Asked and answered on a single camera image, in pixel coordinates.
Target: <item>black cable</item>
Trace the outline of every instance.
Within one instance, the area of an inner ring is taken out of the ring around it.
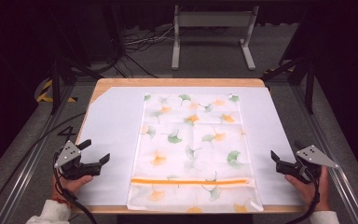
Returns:
[[[168,37],[163,38],[165,35],[169,35],[172,32],[172,27],[168,30],[161,31],[159,34],[157,32],[154,32],[151,36],[147,37],[147,35],[151,34],[151,32],[147,33],[143,38],[138,38],[137,40],[129,41],[125,43],[124,45],[128,46],[131,44],[136,44],[138,42],[137,48],[129,48],[126,47],[126,49],[131,50],[130,53],[136,52],[136,51],[144,51],[152,47],[154,44],[161,43],[165,41]]]
[[[117,61],[112,61],[110,64],[108,64],[107,66],[104,66],[102,68],[97,68],[97,69],[90,69],[91,71],[95,72],[95,73],[103,73],[103,72],[106,72],[108,71],[109,69],[111,69],[113,66],[115,66],[115,64],[117,63]],[[77,72],[77,71],[73,71],[77,76],[87,76],[86,73],[80,71],[80,72]]]
[[[77,68],[78,70],[80,70],[81,72],[91,76],[91,77],[94,77],[95,79],[100,79],[100,78],[104,78],[103,76],[101,76],[100,74],[88,69],[88,67],[80,64],[80,63],[76,63],[76,62],[73,62],[72,60],[70,59],[67,59],[67,58],[64,58],[64,57],[61,57],[61,61],[62,62],[65,62],[65,63],[68,63],[70,65],[72,65],[73,67]]]
[[[121,69],[121,67],[120,67],[119,64],[117,64],[117,69],[120,70],[123,74],[125,74],[125,73],[124,73],[124,70]]]
[[[314,179],[312,174],[310,173],[310,171],[308,169],[305,170],[306,172],[308,172],[309,176],[311,177],[311,179],[313,180],[313,184],[315,186],[315,195],[313,196],[313,200],[310,203],[310,207],[308,208],[308,211],[301,217],[298,217],[294,220],[291,220],[289,222],[286,222],[286,224],[295,224],[298,223],[300,221],[303,221],[305,219],[307,219],[315,210],[316,204],[318,204],[319,200],[320,200],[320,194],[319,194],[319,178]]]
[[[115,66],[113,66],[113,67],[114,67],[114,68],[116,69],[116,71],[117,71],[119,74],[121,74],[124,78],[128,78],[127,75],[124,74],[124,73],[121,71],[121,69],[116,68]]]
[[[75,218],[77,218],[77,217],[79,217],[79,216],[80,216],[80,214],[77,214],[77,215],[75,215],[74,217],[69,218],[69,219],[68,219],[68,222],[71,222],[72,220],[74,220]]]
[[[39,139],[37,139],[32,145],[31,147],[29,147],[29,149],[25,152],[24,156],[22,157],[22,159],[19,161],[19,163],[17,164],[17,166],[14,168],[13,172],[11,172],[9,178],[7,179],[7,181],[5,182],[5,184],[2,186],[2,188],[0,189],[0,196],[2,194],[2,192],[4,191],[5,187],[7,186],[8,182],[11,180],[11,177],[17,172],[17,170],[20,168],[21,164],[25,161],[25,159],[28,157],[28,155],[31,153],[31,151],[33,150],[33,148],[41,141],[43,140],[46,136],[48,136],[49,134],[51,134],[53,131],[55,131],[56,129],[58,129],[59,127],[61,127],[64,123],[72,120],[72,119],[76,119],[82,115],[85,115],[86,112],[80,113],[78,115],[72,116],[69,119],[64,120],[63,122],[59,123],[57,126],[55,126],[54,128],[50,129],[48,132],[46,132],[45,134],[43,134]]]
[[[127,70],[130,71],[131,77],[133,77],[133,73],[132,73],[132,71],[130,70],[130,68],[127,67],[126,63],[125,63],[123,60],[121,60],[121,59],[120,59],[120,61],[124,64],[124,66],[127,68]]]
[[[54,13],[51,11],[51,8],[48,9],[51,18],[54,20],[54,22],[56,23],[58,29],[60,30],[60,33],[62,34],[62,37],[65,39],[65,42],[68,44],[69,48],[71,49],[72,53],[74,54],[75,58],[81,63],[80,58],[77,56],[74,47],[72,46],[71,42],[69,41],[68,37],[65,35],[65,33],[63,32],[60,24],[58,23],[58,20],[56,19]]]
[[[133,60],[132,57],[130,57],[128,54],[124,53],[124,56],[126,56],[128,59],[130,59],[131,61],[133,61],[134,63],[136,63],[142,70],[144,70],[144,72],[146,72],[149,76],[152,76],[152,77],[155,77],[155,78],[158,78],[157,76],[147,72],[140,64],[138,64],[135,60]]]
[[[71,191],[62,187],[62,184],[60,181],[60,176],[58,176],[59,171],[54,166],[54,164],[56,163],[56,160],[58,159],[59,156],[60,156],[59,152],[54,153],[53,164],[52,164],[54,177],[56,179],[56,186],[58,186],[58,188],[59,188],[59,190],[57,190],[57,192],[59,192],[61,194],[61,196],[64,199],[66,199],[66,201],[68,201],[70,204],[72,204],[72,205],[76,206],[77,208],[79,208],[80,210],[82,210],[93,224],[97,224],[97,221],[95,220],[94,216],[89,211],[89,209],[87,209],[87,207],[85,207],[83,204],[79,203],[77,201],[77,197]]]

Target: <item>metal rail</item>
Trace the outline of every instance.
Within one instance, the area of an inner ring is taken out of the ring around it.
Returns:
[[[73,88],[74,88],[73,86],[65,86],[62,88],[63,94],[62,94],[61,102],[65,102],[65,99],[68,99],[70,97]],[[56,125],[57,120],[59,119],[63,108],[64,108],[64,104],[61,104],[58,107],[56,113],[48,118],[45,128],[43,129],[40,135],[41,137]],[[13,213],[20,202],[22,194],[26,190],[28,183],[31,180],[31,177],[34,174],[34,170],[36,169],[36,166],[43,155],[43,151],[45,150],[45,145],[47,140],[48,140],[48,136],[46,136],[39,144],[34,146],[34,148],[32,149],[32,152],[28,160],[26,161],[20,172],[16,184],[14,185],[12,191],[7,197],[4,206],[0,211],[0,224],[8,223],[11,217],[13,216]]]
[[[329,145],[327,144],[326,139],[322,133],[322,129],[319,126],[318,121],[316,118],[310,113],[308,113],[308,109],[304,104],[304,93],[298,86],[291,87],[293,95],[296,97],[296,101],[298,105],[300,105],[301,111],[303,112],[304,116],[307,119],[309,126],[311,127],[313,134],[316,137],[318,142],[319,149],[330,159],[332,159],[336,164],[339,165],[337,159],[331,152]],[[329,169],[330,175],[336,185],[338,193],[341,196],[342,201],[344,202],[353,223],[358,223],[358,202],[356,196],[351,188],[351,185],[348,181],[348,178],[345,176],[344,172],[342,171],[341,167],[338,169]]]

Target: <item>white cloth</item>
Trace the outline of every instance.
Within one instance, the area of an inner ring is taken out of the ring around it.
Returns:
[[[237,94],[147,93],[127,206],[262,211]]]
[[[26,224],[69,224],[71,209],[64,203],[46,200],[40,217],[31,217]]]
[[[337,213],[333,211],[314,212],[310,215],[312,224],[339,224]]]

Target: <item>black cord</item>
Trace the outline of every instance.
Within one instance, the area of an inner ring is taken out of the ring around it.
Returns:
[[[77,197],[75,195],[73,195],[72,192],[70,192],[68,189],[65,189],[62,187],[62,184],[60,181],[60,176],[58,176],[59,171],[54,166],[59,155],[60,155],[59,152],[54,153],[53,164],[52,164],[54,177],[56,179],[56,186],[58,186],[58,188],[59,188],[59,190],[57,190],[57,192],[59,192],[61,194],[61,196],[64,199],[66,199],[66,201],[68,201],[70,204],[72,204],[72,205],[78,207],[80,210],[82,210],[93,224],[97,224],[97,221],[95,220],[94,216],[89,211],[89,209],[87,209],[87,207],[85,207],[83,204],[79,203],[77,201]]]
[[[79,216],[80,216],[80,214],[77,214],[77,215],[75,215],[74,217],[69,218],[68,221],[71,222],[72,220],[74,220],[75,218],[77,218],[77,217],[79,217]]]
[[[142,70],[144,70],[144,72],[146,72],[149,76],[158,78],[157,76],[155,76],[155,75],[153,75],[153,74],[147,72],[140,64],[138,64],[135,60],[133,60],[133,58],[130,57],[128,54],[125,53],[124,56],[126,56],[128,59],[130,59],[131,61],[133,61],[134,63],[136,63],[136,64],[137,64]]]
[[[289,222],[286,222],[286,224],[295,224],[298,223],[300,221],[303,221],[305,219],[307,219],[315,210],[316,204],[318,204],[319,200],[320,200],[320,194],[319,194],[319,178],[314,179],[312,174],[310,173],[310,171],[308,169],[305,170],[308,175],[311,177],[311,180],[313,180],[313,184],[315,186],[315,195],[313,196],[313,200],[310,203],[310,207],[308,208],[308,211],[301,217],[298,217],[294,220],[291,220]]]
[[[115,66],[115,64],[117,63],[117,61],[112,61],[111,63],[109,63],[107,66],[104,66],[102,68],[97,68],[97,69],[90,69],[91,71],[95,72],[95,73],[103,73],[108,71],[109,69],[111,69],[113,66]],[[87,76],[86,73],[82,72],[82,71],[73,71],[77,76]]]
[[[62,37],[65,39],[65,42],[68,44],[69,48],[71,49],[72,53],[74,54],[75,58],[81,63],[81,60],[79,59],[79,57],[77,56],[74,47],[71,44],[71,41],[69,41],[68,37],[65,35],[65,33],[63,32],[60,24],[58,23],[58,20],[56,19],[54,13],[51,11],[51,8],[48,9],[51,18],[54,20],[54,22],[56,23],[58,29],[60,30],[60,33],[62,35]]]
[[[117,68],[117,67],[115,67],[115,66],[113,66],[113,67],[114,67],[114,68],[116,69],[116,71],[117,71],[119,74],[121,74],[124,78],[128,78],[127,75],[124,74],[123,71],[121,71],[121,69],[119,69],[119,68]]]
[[[11,177],[17,172],[17,170],[20,168],[20,166],[22,165],[22,163],[25,161],[25,159],[28,157],[28,155],[31,153],[31,151],[33,151],[34,147],[41,141],[43,140],[46,136],[48,136],[49,134],[51,134],[53,131],[55,131],[56,129],[58,129],[59,127],[61,127],[64,123],[72,120],[72,119],[76,119],[82,115],[85,115],[86,112],[80,113],[78,115],[75,115],[69,119],[64,120],[63,122],[59,123],[57,126],[55,126],[54,128],[50,129],[47,133],[43,134],[39,139],[37,139],[32,145],[31,147],[29,147],[29,149],[25,152],[24,156],[22,157],[22,159],[19,161],[19,163],[17,164],[17,166],[14,168],[13,172],[11,172],[9,178],[7,179],[7,181],[5,182],[4,186],[2,186],[2,188],[0,189],[0,196],[2,194],[2,192],[4,191],[4,189],[6,188],[8,182],[11,180]]]
[[[145,51],[145,50],[149,49],[150,47],[152,47],[154,44],[161,43],[161,42],[165,41],[167,38],[166,37],[164,38],[164,36],[169,35],[172,32],[172,28],[173,27],[171,27],[168,30],[161,31],[160,34],[157,34],[157,32],[154,32],[151,36],[147,37],[149,34],[151,34],[151,32],[148,32],[143,38],[138,37],[138,39],[135,39],[135,40],[131,39],[131,40],[127,41],[127,43],[125,43],[124,45],[128,46],[131,44],[138,43],[137,48],[126,47],[126,49],[131,50],[131,52],[129,52],[129,53],[133,53],[136,51]]]
[[[121,59],[120,59],[120,61],[124,64],[124,66],[127,68],[127,70],[130,71],[131,77],[133,77],[133,73],[132,73],[132,71],[130,70],[130,68],[127,67],[126,63],[125,63],[123,60],[121,60]]]

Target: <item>white sleeve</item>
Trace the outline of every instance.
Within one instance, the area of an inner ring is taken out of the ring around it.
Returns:
[[[71,209],[64,203],[46,200],[40,217],[31,217],[26,224],[69,224]]]
[[[333,211],[314,212],[310,215],[312,224],[339,224],[337,213]]]

